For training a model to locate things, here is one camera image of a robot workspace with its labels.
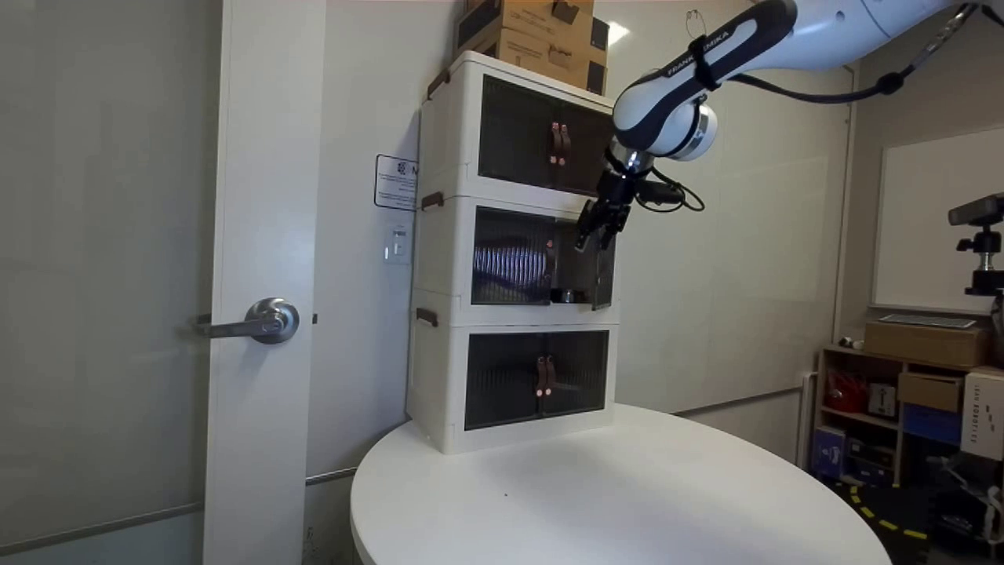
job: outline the shelf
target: shelf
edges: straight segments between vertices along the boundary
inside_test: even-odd
[[[873,415],[836,410],[836,407],[825,407],[825,405],[821,405],[818,410],[821,410],[821,415],[845,417],[845,419],[859,419],[859,425],[868,425],[868,428],[899,429],[898,425],[882,419],[882,417],[873,417]]]

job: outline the shelving unit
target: shelving unit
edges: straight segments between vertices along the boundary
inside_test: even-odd
[[[442,452],[600,428],[620,238],[576,253],[610,100],[465,54],[421,114],[407,410]]]
[[[913,405],[911,399],[902,403],[902,382],[907,381],[943,381],[957,382],[957,399],[954,405],[943,405],[946,410],[941,419],[957,428],[957,403],[962,388],[962,372],[960,367],[935,367],[935,363],[911,363],[898,357],[882,357],[855,347],[821,347],[818,350],[818,385],[817,385],[817,444],[818,433],[842,437],[845,433],[845,454],[855,449],[868,452],[892,452],[892,460],[876,460],[876,467],[888,464],[888,485],[902,485],[907,470],[902,470],[902,452],[907,452],[907,437],[916,437],[913,425],[902,419],[913,410],[927,410],[923,405]],[[850,399],[854,391],[845,388],[845,399],[834,399],[836,381],[845,382],[863,382],[867,399]],[[876,403],[868,391],[873,385],[888,385],[882,394],[892,394],[885,403]]]

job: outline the white round table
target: white round table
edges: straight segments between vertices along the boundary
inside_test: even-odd
[[[366,565],[888,565],[830,488],[771,452],[658,410],[473,454],[417,425],[350,483]]]

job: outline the door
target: door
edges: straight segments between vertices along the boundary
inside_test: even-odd
[[[0,4],[0,555],[183,514],[140,562],[297,562],[322,9]],[[289,342],[195,326],[261,298]]]

